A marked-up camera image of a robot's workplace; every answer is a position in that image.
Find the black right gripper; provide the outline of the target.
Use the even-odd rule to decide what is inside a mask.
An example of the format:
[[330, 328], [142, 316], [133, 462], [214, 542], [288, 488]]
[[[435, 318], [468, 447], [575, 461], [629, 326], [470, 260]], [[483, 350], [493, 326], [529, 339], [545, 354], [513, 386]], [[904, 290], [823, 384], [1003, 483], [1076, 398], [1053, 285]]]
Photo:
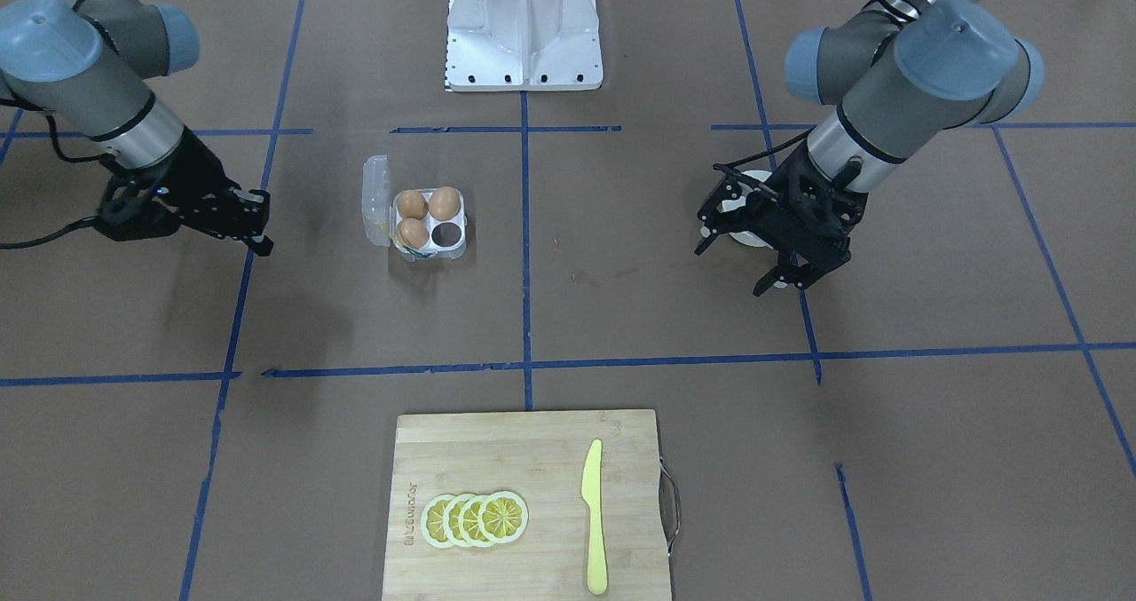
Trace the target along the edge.
[[[133, 176], [153, 192], [133, 227], [134, 237], [165, 237], [190, 227], [215, 237], [240, 237], [241, 229], [265, 229], [272, 216], [272, 194], [242, 191], [225, 175], [222, 161], [191, 130], [183, 130], [170, 155]], [[269, 257], [273, 240], [248, 234], [241, 241], [256, 257]]]

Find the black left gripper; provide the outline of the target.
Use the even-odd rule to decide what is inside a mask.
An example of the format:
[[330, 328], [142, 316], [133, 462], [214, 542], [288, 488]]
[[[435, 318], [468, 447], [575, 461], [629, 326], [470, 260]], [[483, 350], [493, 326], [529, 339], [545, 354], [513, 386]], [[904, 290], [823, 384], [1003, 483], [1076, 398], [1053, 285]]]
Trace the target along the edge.
[[[797, 147], [767, 180], [776, 194], [759, 204], [755, 234], [779, 252], [803, 258], [807, 264], [780, 261], [759, 278], [753, 297], [770, 289], [808, 289], [847, 264], [849, 234], [863, 220], [867, 195], [852, 191], [851, 183], [863, 172], [863, 159], [853, 156], [829, 177], [815, 165], [807, 147]], [[702, 256], [718, 237], [730, 234], [717, 225], [699, 228], [695, 256]]]

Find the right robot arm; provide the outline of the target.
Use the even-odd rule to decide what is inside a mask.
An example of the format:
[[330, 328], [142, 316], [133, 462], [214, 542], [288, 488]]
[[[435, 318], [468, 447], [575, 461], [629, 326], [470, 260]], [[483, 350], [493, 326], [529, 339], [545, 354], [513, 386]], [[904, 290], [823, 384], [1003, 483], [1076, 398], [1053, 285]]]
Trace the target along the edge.
[[193, 67], [200, 37], [173, 5], [139, 0], [20, 0], [1, 14], [3, 105], [43, 116], [64, 162], [109, 172], [97, 212], [31, 249], [78, 229], [111, 241], [154, 240], [182, 227], [272, 254], [272, 194], [244, 189], [154, 94], [147, 80]]

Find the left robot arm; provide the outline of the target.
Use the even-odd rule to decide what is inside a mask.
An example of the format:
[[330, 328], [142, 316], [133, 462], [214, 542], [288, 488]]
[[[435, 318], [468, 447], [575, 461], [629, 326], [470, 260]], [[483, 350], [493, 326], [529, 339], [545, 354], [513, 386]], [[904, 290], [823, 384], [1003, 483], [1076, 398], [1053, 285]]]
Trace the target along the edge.
[[771, 172], [715, 164], [721, 180], [698, 209], [695, 254], [726, 234], [775, 250], [755, 295], [847, 264], [872, 187], [937, 133], [1025, 110], [1045, 82], [1037, 48], [982, 0], [870, 0], [838, 27], [799, 34], [784, 70], [792, 95], [832, 115], [785, 141]]

